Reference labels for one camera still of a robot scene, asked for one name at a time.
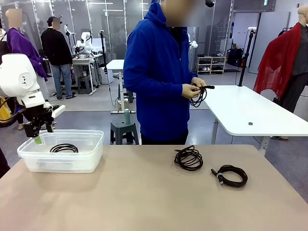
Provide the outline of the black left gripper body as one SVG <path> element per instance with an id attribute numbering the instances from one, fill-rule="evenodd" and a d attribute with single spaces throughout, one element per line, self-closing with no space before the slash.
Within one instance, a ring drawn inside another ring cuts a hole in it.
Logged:
<path id="1" fill-rule="evenodd" d="M 52 109 L 48 108 L 31 108 L 31 122 L 34 125 L 52 125 L 54 119 L 52 117 Z"/>

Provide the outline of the person's left hand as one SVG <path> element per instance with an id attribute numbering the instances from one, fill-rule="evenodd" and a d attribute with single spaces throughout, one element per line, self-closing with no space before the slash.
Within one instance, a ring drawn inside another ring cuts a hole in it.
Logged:
<path id="1" fill-rule="evenodd" d="M 193 77 L 191 80 L 191 84 L 198 88 L 202 88 L 206 86 L 205 81 L 199 77 Z"/>

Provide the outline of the person's right hand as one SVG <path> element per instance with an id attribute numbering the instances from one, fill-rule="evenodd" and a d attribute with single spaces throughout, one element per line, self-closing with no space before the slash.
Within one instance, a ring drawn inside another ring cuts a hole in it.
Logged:
<path id="1" fill-rule="evenodd" d="M 190 85 L 190 84 L 183 84 L 182 85 L 182 97 L 186 99 L 196 98 L 200 94 L 200 88 Z"/>

